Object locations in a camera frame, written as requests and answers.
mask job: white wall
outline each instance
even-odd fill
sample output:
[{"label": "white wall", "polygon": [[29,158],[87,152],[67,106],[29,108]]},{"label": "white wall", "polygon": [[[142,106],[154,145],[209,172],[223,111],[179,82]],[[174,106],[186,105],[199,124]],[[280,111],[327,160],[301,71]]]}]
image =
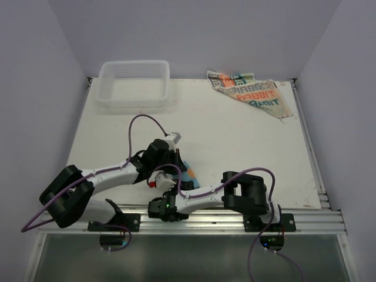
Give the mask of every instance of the white wall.
[{"label": "white wall", "polygon": [[0,281],[21,281],[35,233],[20,229],[64,167],[86,78],[49,4],[0,9]]},{"label": "white wall", "polygon": [[329,200],[363,281],[376,267],[376,2],[343,0],[298,79]]},{"label": "white wall", "polygon": [[49,0],[86,76],[106,61],[164,59],[172,78],[208,69],[296,78],[340,0]]}]

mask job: plastic storage bin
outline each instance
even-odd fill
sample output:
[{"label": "plastic storage bin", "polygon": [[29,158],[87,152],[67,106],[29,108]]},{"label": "plastic storage bin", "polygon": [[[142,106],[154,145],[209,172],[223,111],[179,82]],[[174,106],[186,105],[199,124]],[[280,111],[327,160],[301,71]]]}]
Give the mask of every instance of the plastic storage bin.
[{"label": "plastic storage bin", "polygon": [[169,81],[166,61],[106,62],[99,72],[96,100],[110,108],[161,107]]}]

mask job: purple cable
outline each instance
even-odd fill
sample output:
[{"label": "purple cable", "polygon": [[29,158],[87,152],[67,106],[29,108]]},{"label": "purple cable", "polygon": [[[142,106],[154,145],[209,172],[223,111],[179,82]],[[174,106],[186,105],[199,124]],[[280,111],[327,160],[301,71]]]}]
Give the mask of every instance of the purple cable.
[{"label": "purple cable", "polygon": [[[179,179],[177,181],[177,191],[178,191],[178,193],[183,198],[186,198],[186,195],[184,193],[182,193],[182,191],[180,189],[180,186],[182,184],[182,171],[179,169],[178,166],[176,166],[175,164],[171,164],[171,163],[159,166],[159,167],[155,168],[155,170],[159,170],[159,169],[161,169],[161,168],[163,168],[165,166],[171,166],[171,167],[174,167],[177,170],[177,173],[179,175]],[[254,168],[251,168],[251,169],[246,169],[246,170],[244,170],[242,172],[239,172],[239,173],[235,174],[228,181],[224,182],[222,185],[220,185],[219,187],[215,188],[214,192],[210,191],[210,192],[206,192],[206,193],[202,193],[202,194],[198,194],[198,195],[194,195],[194,196],[189,196],[190,199],[195,199],[195,198],[200,198],[200,197],[208,196],[210,194],[218,192],[220,189],[224,188],[226,185],[228,185],[230,182],[232,182],[235,179],[237,179],[239,176],[241,176],[243,174],[246,174],[248,172],[256,172],[256,171],[267,172],[271,176],[271,187],[270,187],[269,198],[268,198],[268,201],[270,203],[270,208],[271,208],[271,217],[270,217],[270,221],[267,223],[267,225],[265,225],[265,227],[261,230],[261,232],[259,232],[259,234],[256,235],[256,238],[253,240],[253,242],[251,244],[251,247],[249,249],[249,252],[248,252],[247,268],[248,268],[249,277],[250,277],[250,279],[251,279],[252,282],[255,282],[255,279],[254,279],[254,277],[252,275],[252,272],[251,272],[251,255],[252,255],[252,251],[254,249],[254,246],[256,245],[256,242],[258,242],[260,236],[271,226],[271,223],[272,223],[274,215],[275,215],[274,206],[273,206],[273,204],[271,202],[271,195],[273,194],[274,187],[276,185],[276,177],[275,177],[274,173],[271,170],[268,170],[268,169],[263,168],[263,167],[254,167]],[[277,253],[277,254],[280,255],[280,256],[282,256],[282,257],[284,257],[285,259],[287,259],[291,263],[293,263],[297,267],[297,269],[298,269],[298,271],[299,271],[299,273],[301,275],[302,281],[305,282],[304,274],[301,271],[301,267],[298,265],[298,263],[296,263],[295,261],[293,261],[292,259],[290,259],[289,257],[287,257],[285,254],[281,254],[281,253]]]},{"label": "purple cable", "polygon": [[130,241],[132,240],[132,234],[130,232],[130,230],[125,227],[125,226],[120,226],[120,225],[112,225],[112,224],[104,224],[104,223],[100,223],[98,221],[94,221],[95,224],[98,224],[100,226],[103,226],[103,227],[109,227],[109,228],[119,228],[119,229],[122,229],[124,232],[127,232],[129,234],[129,239],[128,239],[128,242],[126,242],[126,244],[123,244],[120,248],[115,248],[115,249],[112,249],[112,248],[108,248],[107,251],[121,251],[121,250],[124,250],[130,243]]},{"label": "purple cable", "polygon": [[[132,125],[133,125],[133,122],[137,119],[137,118],[140,118],[140,117],[146,117],[146,118],[149,118],[151,120],[153,120],[157,125],[158,127],[162,130],[163,134],[165,136],[167,136],[168,134],[166,133],[166,131],[164,130],[164,128],[162,127],[162,125],[153,117],[151,116],[148,116],[148,115],[145,115],[145,114],[139,114],[139,115],[136,115],[129,123],[129,127],[128,127],[128,142],[129,142],[129,150],[128,150],[128,158],[125,162],[125,164],[123,164],[122,167],[120,166],[116,166],[116,167],[110,167],[108,169],[102,169],[102,170],[98,170],[95,172],[95,174],[101,174],[101,173],[106,173],[106,172],[112,172],[114,170],[118,170],[118,169],[121,169],[123,167],[126,167],[128,165],[128,163],[130,162],[130,158],[132,157],[132,138],[131,138],[131,129],[132,129]],[[43,206],[43,208],[40,209],[40,211],[38,211],[24,226],[23,228],[21,228],[21,232],[24,233],[24,232],[27,232],[27,231],[30,231],[34,228],[37,228],[39,226],[42,226],[44,224],[47,224],[47,223],[50,223],[50,222],[53,222],[53,219],[49,219],[49,220],[45,220],[45,221],[42,221],[38,224],[34,224],[31,226],[31,224],[43,213],[45,212],[59,197],[61,197],[61,195],[63,195],[64,193],[68,192],[69,189],[71,188],[74,188],[76,187],[78,184],[80,184],[81,182],[83,182],[84,180],[90,178],[94,176],[94,174],[90,173],[86,176],[83,176],[81,177],[80,179],[74,181],[73,183],[71,183],[70,185],[66,186],[63,190],[61,190],[58,194],[56,194],[52,199],[50,199],[50,201],[47,202],[47,204],[45,204]]]}]

